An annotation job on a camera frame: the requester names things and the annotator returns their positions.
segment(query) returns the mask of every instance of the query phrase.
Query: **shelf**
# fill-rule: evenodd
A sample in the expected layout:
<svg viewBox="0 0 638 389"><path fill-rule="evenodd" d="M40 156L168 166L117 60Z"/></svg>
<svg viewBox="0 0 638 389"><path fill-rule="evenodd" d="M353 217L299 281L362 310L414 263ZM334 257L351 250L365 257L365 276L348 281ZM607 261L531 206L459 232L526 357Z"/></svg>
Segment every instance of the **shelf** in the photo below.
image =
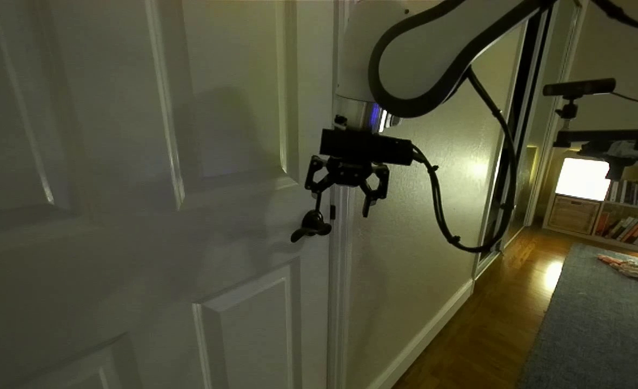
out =
<svg viewBox="0 0 638 389"><path fill-rule="evenodd" d="M638 250L638 166L621 182L605 182L605 186L601 186L604 169L593 162L595 170L587 166L580 157L564 160L561 169L563 191L559 191L559 184L553 186L546 228ZM587 195L587 182L599 188ZM580 192L564 195L564 188L580 188Z"/></svg>

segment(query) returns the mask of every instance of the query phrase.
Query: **wooden floor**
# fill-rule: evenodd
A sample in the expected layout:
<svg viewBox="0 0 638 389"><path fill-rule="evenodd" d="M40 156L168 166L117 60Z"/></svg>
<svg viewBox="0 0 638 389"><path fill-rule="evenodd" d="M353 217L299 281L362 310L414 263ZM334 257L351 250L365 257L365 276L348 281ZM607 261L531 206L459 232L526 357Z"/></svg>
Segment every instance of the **wooden floor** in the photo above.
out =
<svg viewBox="0 0 638 389"><path fill-rule="evenodd" d="M515 387L572 243L526 230L396 389Z"/></svg>

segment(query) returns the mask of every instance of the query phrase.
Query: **door panel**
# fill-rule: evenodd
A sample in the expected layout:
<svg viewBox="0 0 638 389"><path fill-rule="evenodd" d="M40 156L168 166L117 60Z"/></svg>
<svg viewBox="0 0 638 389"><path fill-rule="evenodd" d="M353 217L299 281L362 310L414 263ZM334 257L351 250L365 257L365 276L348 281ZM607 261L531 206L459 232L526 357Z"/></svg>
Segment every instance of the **door panel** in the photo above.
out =
<svg viewBox="0 0 638 389"><path fill-rule="evenodd" d="M329 246L287 237L332 26L326 0L0 0L0 387L324 387Z"/></svg>

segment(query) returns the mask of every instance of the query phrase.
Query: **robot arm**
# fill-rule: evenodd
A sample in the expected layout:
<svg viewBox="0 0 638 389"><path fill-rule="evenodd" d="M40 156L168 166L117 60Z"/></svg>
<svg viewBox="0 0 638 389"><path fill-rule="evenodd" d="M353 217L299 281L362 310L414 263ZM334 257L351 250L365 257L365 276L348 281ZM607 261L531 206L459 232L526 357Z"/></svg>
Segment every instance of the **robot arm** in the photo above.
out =
<svg viewBox="0 0 638 389"><path fill-rule="evenodd" d="M339 41L337 96L396 116L444 103L471 60L553 0L362 0Z"/></svg>
<svg viewBox="0 0 638 389"><path fill-rule="evenodd" d="M324 129L321 145L321 154L329 157L314 156L305 182L305 188L316 196L316 207L293 234L293 243L332 232L321 215L322 192L332 186L362 188L365 195L363 217L368 217L369 206L387 196L390 170L386 164L417 160L426 164L432 188L436 188L435 166L417 148L376 132L396 124L394 116L431 113L456 90L466 75L475 87L475 75L469 75L471 60L500 34L552 2L360 0L343 19L347 31L339 41L336 129ZM439 226L445 237L461 246L445 223L439 220Z"/></svg>

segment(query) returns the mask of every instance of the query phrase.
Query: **baseboard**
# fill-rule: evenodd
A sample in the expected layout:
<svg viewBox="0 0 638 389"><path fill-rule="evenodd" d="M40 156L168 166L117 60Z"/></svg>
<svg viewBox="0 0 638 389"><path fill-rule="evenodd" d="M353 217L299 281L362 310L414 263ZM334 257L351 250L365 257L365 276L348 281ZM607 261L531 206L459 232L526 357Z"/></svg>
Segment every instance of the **baseboard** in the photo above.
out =
<svg viewBox="0 0 638 389"><path fill-rule="evenodd" d="M453 320L453 315L466 304L466 300L474 295L474 281L469 278L431 323L405 347L405 350L386 367L369 389L390 389L399 382L399 378L412 367L412 363L425 353L425 349L432 342L435 335Z"/></svg>
<svg viewBox="0 0 638 389"><path fill-rule="evenodd" d="M489 256L484 261L479 263L474 278L479 281L500 257L500 254Z"/></svg>

